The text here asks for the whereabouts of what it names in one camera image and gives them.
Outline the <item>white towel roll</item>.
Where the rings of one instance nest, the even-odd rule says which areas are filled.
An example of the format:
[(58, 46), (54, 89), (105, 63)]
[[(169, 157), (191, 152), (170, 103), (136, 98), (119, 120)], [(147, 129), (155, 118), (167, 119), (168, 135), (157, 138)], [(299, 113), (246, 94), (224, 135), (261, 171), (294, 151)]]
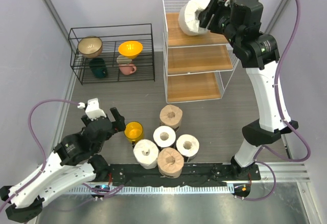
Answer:
[(204, 35), (206, 28), (200, 27), (199, 13), (208, 5), (210, 0), (190, 0), (180, 10), (178, 16), (179, 27), (188, 36)]
[(147, 139), (138, 141), (133, 154), (137, 162), (145, 169), (153, 169), (157, 166), (159, 150), (154, 142)]

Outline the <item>white towel roll front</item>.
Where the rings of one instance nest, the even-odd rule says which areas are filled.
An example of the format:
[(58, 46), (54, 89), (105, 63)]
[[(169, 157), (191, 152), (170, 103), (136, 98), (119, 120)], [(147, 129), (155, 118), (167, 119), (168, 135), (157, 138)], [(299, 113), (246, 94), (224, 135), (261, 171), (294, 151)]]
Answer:
[(138, 141), (133, 154), (137, 162), (145, 169), (153, 169), (157, 166), (159, 150), (154, 142), (147, 139)]

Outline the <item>brown paper towel roll back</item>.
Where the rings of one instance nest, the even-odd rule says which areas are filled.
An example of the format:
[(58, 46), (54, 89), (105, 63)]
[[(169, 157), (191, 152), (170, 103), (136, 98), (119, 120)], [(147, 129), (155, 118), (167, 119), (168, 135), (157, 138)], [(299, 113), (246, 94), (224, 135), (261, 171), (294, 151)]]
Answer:
[(171, 127), (177, 131), (181, 126), (183, 111), (175, 105), (166, 105), (161, 109), (159, 120), (161, 126)]

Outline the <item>brown paper towel roll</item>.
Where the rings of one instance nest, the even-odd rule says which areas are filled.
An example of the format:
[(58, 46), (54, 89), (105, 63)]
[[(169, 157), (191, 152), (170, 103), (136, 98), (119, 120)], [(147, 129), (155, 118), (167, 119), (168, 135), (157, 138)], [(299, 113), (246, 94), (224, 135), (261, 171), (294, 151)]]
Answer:
[(161, 126), (171, 127), (177, 131), (181, 126), (183, 111), (175, 105), (166, 105), (161, 109), (159, 120)]
[(157, 165), (163, 176), (178, 178), (184, 166), (184, 158), (176, 149), (164, 148), (158, 155)]

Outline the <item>brown paper towel roll front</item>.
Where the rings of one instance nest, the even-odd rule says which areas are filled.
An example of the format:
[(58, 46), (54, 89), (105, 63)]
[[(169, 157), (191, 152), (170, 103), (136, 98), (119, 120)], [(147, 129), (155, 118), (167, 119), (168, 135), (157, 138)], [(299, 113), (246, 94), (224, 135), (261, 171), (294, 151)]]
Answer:
[(176, 149), (164, 148), (158, 155), (157, 165), (163, 176), (178, 178), (184, 166), (184, 158)]

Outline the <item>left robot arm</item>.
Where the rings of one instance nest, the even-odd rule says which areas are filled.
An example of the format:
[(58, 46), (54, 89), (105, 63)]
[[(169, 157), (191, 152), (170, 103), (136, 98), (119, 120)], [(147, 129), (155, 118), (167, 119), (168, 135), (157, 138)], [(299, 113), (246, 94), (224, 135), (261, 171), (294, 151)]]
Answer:
[(7, 218), (25, 223), (67, 190), (90, 181), (102, 183), (108, 179), (109, 165), (99, 154), (105, 141), (124, 131), (125, 118), (113, 107), (114, 121), (107, 115), (91, 120), (81, 119), (80, 132), (65, 136), (56, 145), (45, 165), (15, 186), (1, 187), (1, 200), (8, 204)]

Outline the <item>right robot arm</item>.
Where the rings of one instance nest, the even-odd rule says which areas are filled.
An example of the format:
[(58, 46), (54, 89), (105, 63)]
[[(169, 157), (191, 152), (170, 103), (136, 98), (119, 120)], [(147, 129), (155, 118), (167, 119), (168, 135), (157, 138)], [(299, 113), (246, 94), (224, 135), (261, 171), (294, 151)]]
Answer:
[(210, 0), (198, 16), (200, 27), (223, 35), (231, 45), (250, 78), (259, 109), (259, 119), (242, 128), (244, 141), (230, 161), (230, 174), (238, 181), (249, 175), (263, 145), (273, 144), (283, 134), (291, 133), (292, 128), (298, 129), (278, 87), (277, 42), (272, 35), (260, 31), (263, 8), (259, 0)]

